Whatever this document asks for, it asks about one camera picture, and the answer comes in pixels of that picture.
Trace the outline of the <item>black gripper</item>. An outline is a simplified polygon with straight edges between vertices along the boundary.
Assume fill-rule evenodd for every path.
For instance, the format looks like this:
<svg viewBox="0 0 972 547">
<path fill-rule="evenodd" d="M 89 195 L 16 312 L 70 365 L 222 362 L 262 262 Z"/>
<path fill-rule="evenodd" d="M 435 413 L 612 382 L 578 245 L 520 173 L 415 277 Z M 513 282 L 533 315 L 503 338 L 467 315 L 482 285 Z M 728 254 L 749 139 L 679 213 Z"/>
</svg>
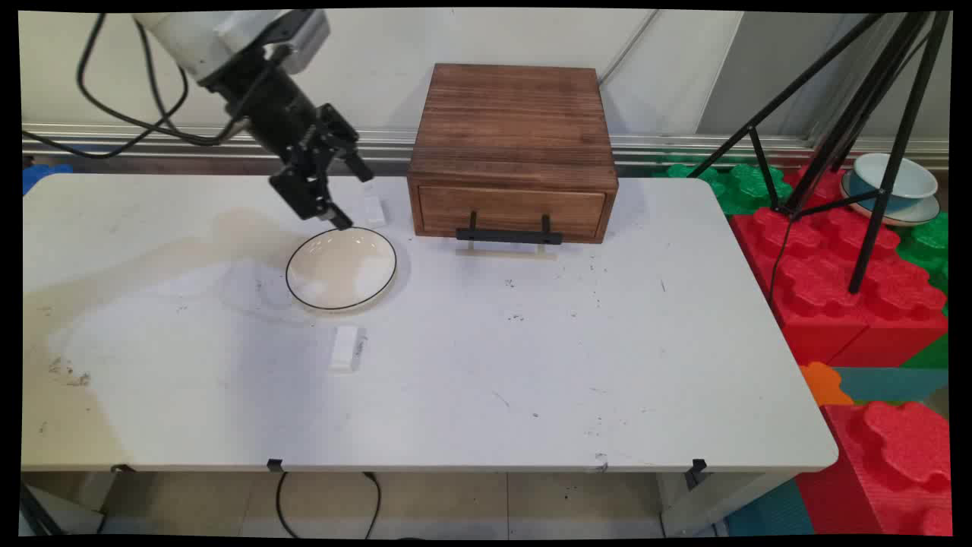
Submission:
<svg viewBox="0 0 972 547">
<path fill-rule="evenodd" d="M 263 46 L 247 46 L 226 65 L 205 77 L 201 86 L 226 101 L 228 125 L 204 146 L 216 146 L 241 127 L 282 166 L 270 186 L 301 220 L 318 218 L 345 231 L 353 220 L 333 200 L 327 170 L 341 162 L 361 182 L 374 179 L 358 152 L 358 132 L 329 103 L 315 106 L 285 73 L 282 63 L 292 54 L 288 46 L 271 55 Z"/>
</svg>

